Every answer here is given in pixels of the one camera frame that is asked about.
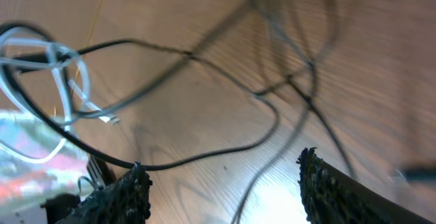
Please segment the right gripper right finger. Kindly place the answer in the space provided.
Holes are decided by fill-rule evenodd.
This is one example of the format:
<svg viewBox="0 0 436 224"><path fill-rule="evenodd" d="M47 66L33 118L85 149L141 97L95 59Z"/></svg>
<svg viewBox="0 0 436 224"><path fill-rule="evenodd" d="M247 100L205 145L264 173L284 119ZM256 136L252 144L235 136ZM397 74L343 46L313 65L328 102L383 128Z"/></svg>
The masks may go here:
<svg viewBox="0 0 436 224"><path fill-rule="evenodd" d="M300 195L311 224L431 224L376 194L305 148L296 162Z"/></svg>

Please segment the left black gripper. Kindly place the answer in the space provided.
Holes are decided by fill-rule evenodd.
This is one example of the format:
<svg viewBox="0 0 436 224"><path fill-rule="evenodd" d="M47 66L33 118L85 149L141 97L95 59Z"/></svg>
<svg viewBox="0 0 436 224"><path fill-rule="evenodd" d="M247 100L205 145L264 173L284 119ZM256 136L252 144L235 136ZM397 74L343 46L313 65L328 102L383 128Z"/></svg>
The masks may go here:
<svg viewBox="0 0 436 224"><path fill-rule="evenodd" d="M78 193L62 193L47 199L40 207L46 210L48 223L56 223L69 215L77 208L82 195L82 183L88 183L93 191L102 190L116 181L113 170L108 164L94 156L89 156L87 163L88 176L80 176L77 179Z"/></svg>

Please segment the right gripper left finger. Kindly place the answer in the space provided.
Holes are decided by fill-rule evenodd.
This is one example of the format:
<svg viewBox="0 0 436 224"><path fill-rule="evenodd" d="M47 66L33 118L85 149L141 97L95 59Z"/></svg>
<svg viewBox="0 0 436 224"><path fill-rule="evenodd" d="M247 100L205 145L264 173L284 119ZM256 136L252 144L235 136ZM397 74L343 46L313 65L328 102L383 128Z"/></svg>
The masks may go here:
<svg viewBox="0 0 436 224"><path fill-rule="evenodd" d="M151 215L153 181L136 162L116 182L92 192L60 224L145 224Z"/></svg>

